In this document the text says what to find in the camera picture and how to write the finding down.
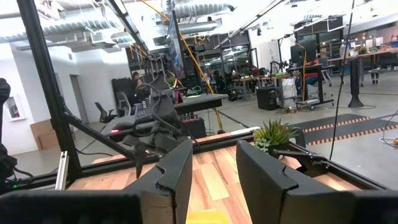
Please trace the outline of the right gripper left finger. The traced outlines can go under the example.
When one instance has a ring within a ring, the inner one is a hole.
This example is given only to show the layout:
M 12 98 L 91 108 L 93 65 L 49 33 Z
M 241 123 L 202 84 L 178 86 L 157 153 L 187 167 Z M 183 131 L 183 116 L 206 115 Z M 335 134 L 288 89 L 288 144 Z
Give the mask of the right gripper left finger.
M 193 144 L 184 140 L 143 176 L 124 188 L 136 199 L 127 223 L 179 224 L 187 219 Z

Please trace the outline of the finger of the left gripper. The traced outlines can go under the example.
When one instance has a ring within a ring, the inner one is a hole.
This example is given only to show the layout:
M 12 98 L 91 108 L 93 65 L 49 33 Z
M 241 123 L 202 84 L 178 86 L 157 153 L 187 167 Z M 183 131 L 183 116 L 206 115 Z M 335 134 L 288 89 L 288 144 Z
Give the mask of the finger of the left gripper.
M 136 161 L 136 178 L 138 179 L 141 176 L 142 167 L 146 160 L 146 147 L 143 144 L 138 144 L 135 146 L 135 161 Z

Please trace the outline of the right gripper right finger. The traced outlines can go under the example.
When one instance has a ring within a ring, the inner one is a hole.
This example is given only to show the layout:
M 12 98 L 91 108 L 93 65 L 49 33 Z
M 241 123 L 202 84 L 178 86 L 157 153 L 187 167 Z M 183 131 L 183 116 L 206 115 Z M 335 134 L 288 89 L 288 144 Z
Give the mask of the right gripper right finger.
M 239 181 L 253 223 L 351 223 L 349 194 L 261 152 L 236 144 Z

